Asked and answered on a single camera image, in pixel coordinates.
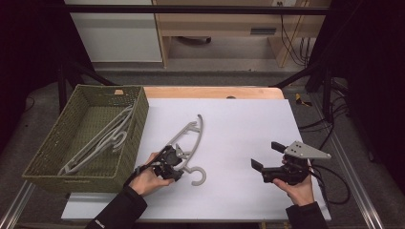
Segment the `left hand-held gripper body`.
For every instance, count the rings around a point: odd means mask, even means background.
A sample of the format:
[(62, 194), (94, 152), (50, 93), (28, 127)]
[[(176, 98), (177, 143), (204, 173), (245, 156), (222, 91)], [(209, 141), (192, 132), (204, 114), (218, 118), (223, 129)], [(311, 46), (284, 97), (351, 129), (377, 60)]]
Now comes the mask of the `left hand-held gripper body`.
[(165, 160), (165, 163), (154, 165), (154, 171), (158, 177), (162, 177), (163, 179), (170, 179), (171, 174), (174, 171), (177, 171), (175, 167), (182, 163), (182, 159), (177, 156), (176, 149), (171, 146), (171, 149), (167, 153)]

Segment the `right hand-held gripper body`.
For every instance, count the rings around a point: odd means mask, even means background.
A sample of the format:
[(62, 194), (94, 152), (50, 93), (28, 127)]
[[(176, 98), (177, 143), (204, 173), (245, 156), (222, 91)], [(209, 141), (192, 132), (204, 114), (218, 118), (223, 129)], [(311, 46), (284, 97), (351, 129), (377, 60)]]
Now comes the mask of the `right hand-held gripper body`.
[(294, 141), (286, 146), (283, 153), (284, 165), (273, 168), (263, 168), (261, 175), (264, 183), (278, 178), (289, 185), (301, 183), (309, 175), (310, 159), (331, 159), (331, 155), (315, 149), (303, 142)]

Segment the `green woven basket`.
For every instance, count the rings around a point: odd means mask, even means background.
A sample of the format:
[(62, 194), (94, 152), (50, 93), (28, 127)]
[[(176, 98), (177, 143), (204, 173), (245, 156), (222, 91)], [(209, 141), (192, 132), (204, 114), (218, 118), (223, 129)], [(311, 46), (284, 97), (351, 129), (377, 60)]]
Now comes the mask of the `green woven basket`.
[(76, 86), (22, 178), (54, 193), (119, 191), (134, 170), (148, 109), (140, 86)]

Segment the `person's left hand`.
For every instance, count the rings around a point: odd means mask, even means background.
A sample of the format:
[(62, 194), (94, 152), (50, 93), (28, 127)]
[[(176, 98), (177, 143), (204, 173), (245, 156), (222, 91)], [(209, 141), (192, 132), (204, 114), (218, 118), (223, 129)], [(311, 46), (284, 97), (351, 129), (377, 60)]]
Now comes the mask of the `person's left hand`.
[(146, 197), (161, 187), (169, 186), (173, 178), (162, 179), (155, 174), (153, 168), (147, 168), (132, 179), (129, 186), (140, 196)]

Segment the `person's right hand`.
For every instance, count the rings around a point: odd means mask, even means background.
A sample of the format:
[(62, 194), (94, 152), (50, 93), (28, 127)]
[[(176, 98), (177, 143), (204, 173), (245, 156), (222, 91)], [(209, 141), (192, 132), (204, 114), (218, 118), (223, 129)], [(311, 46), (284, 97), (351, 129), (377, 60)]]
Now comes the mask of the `person's right hand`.
[(273, 184), (287, 193), (294, 205), (306, 206), (315, 202), (311, 176), (307, 176), (301, 183), (289, 185), (281, 179), (273, 179)]

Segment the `white table mat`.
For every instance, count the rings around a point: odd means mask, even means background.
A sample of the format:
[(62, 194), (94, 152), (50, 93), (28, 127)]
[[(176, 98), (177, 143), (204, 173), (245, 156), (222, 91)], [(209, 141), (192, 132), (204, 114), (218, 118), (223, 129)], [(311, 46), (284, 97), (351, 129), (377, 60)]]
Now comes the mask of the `white table mat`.
[(285, 99), (152, 99), (138, 163), (159, 151), (186, 124), (201, 118), (200, 135), (189, 133), (179, 144), (195, 153), (184, 174), (146, 197), (143, 222), (260, 222), (284, 220), (291, 201), (265, 183), (251, 160), (266, 167), (282, 163), (272, 142), (289, 145), (300, 139)]

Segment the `yellow and black tool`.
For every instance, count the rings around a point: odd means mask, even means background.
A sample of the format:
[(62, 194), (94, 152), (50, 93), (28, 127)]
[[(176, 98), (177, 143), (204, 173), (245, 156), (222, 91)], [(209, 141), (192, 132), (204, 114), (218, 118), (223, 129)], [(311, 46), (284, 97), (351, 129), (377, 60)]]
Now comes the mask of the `yellow and black tool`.
[(303, 105), (303, 106), (306, 106), (306, 107), (312, 107), (312, 103), (303, 101), (300, 94), (295, 94), (295, 102), (296, 102), (297, 105)]

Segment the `black metal stand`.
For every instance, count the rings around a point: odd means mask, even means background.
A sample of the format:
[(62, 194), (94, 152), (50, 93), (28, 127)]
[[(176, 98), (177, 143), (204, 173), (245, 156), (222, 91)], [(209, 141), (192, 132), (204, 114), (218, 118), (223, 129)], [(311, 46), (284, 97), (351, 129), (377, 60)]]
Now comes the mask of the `black metal stand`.
[(59, 111), (62, 112), (68, 102), (66, 82), (69, 82), (73, 88), (78, 84), (83, 84), (84, 80), (81, 75), (87, 75), (93, 80), (105, 86), (116, 86), (116, 83), (102, 77), (94, 70), (86, 68), (74, 61), (62, 62), (57, 69), (57, 86)]
[(314, 93), (320, 88), (320, 86), (323, 86), (322, 114), (328, 122), (332, 122), (333, 117), (330, 102), (332, 76), (328, 65), (322, 61), (316, 61), (308, 65), (302, 71), (295, 73), (293, 76), (290, 76), (289, 78), (282, 80), (275, 85), (271, 85), (271, 88), (283, 89), (304, 76), (309, 77), (309, 80), (305, 85), (305, 89), (308, 93)]

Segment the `black curtain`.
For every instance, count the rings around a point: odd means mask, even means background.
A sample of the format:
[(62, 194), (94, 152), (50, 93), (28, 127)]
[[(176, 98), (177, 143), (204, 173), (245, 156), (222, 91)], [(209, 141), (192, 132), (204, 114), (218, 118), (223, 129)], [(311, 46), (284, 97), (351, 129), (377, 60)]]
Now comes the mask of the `black curtain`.
[(28, 95), (55, 82), (63, 59), (93, 67), (67, 0), (0, 0), (0, 153), (26, 109)]
[(405, 194), (405, 0), (331, 0), (310, 61), (348, 83), (354, 120), (373, 154)]

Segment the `grey desk label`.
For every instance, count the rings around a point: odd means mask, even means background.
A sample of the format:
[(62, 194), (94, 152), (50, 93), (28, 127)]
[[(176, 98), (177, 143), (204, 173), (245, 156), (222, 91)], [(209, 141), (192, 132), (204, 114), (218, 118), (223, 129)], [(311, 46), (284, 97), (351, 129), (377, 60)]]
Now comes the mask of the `grey desk label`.
[(276, 28), (251, 28), (251, 35), (274, 35), (277, 32)]

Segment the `white cabinet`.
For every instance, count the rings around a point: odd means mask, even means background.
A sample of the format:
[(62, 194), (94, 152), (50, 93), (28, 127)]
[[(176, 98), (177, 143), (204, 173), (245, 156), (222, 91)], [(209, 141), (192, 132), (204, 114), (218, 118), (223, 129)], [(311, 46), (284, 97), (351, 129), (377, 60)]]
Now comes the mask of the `white cabinet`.
[(72, 13), (94, 63), (161, 62), (153, 13)]

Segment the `light wooden desk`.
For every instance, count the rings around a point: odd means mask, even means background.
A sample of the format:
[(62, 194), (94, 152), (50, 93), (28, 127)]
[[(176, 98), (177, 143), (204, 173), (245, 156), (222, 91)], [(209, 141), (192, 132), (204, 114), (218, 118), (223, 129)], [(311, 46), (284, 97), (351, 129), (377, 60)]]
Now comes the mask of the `light wooden desk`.
[[(327, 8), (331, 0), (152, 0), (155, 6), (244, 6)], [(314, 40), (323, 25), (323, 15), (191, 14), (158, 13), (160, 36), (217, 37), (263, 36), (268, 39), (280, 68), (286, 66), (292, 45), (300, 38)], [(274, 35), (251, 35), (251, 28), (276, 28)]]

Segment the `aluminium rail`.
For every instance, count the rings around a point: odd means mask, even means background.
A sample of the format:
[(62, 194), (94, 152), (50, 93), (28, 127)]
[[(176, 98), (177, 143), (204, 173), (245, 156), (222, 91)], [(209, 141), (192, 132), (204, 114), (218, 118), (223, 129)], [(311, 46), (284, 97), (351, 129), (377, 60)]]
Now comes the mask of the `aluminium rail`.
[(14, 229), (23, 210), (30, 200), (35, 185), (25, 181), (15, 196), (11, 206), (6, 211), (5, 215), (0, 218), (0, 229)]
[(360, 170), (365, 169), (366, 162), (369, 161), (369, 154), (362, 149), (355, 149), (355, 147), (359, 147), (359, 143), (348, 143), (341, 140), (338, 131), (342, 131), (342, 128), (339, 128), (337, 124), (334, 124), (333, 129), (328, 130), (330, 137), (327, 144), (332, 148), (332, 157), (339, 164), (342, 175), (350, 188), (352, 198), (355, 200), (368, 228), (384, 229), (383, 222), (364, 186), (365, 181), (359, 175)]

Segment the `black horizontal frame bar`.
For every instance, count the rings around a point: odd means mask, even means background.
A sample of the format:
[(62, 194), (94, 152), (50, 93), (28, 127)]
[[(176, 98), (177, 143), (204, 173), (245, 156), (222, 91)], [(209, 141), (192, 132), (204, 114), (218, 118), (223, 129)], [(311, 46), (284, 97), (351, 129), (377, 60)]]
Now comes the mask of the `black horizontal frame bar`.
[(242, 6), (147, 6), (147, 5), (65, 5), (68, 12), (83, 13), (199, 13), (199, 14), (282, 14), (328, 15), (329, 8), (242, 7)]

